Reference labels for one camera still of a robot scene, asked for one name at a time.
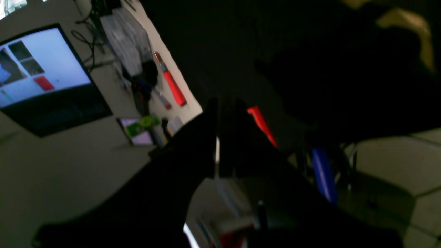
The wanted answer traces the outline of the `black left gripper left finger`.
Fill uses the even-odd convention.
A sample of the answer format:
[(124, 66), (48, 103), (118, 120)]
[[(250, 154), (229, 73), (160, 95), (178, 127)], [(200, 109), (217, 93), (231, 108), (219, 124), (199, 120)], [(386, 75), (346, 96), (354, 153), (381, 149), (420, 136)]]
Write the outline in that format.
[(189, 247), (183, 232), (194, 192), (215, 174), (218, 101), (185, 124), (109, 199), (79, 217), (42, 226), (34, 248)]

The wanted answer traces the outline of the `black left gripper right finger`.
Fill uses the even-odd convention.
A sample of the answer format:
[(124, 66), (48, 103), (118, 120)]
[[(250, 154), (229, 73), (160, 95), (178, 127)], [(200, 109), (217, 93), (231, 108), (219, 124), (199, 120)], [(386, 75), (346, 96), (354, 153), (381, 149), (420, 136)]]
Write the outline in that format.
[(329, 202), (289, 164), (260, 130), (243, 102), (219, 100), (219, 177), (237, 179), (249, 196), (274, 193), (288, 224), (272, 227), (266, 201), (257, 207), (259, 226), (247, 234), (249, 248), (402, 248), (398, 233), (373, 227)]

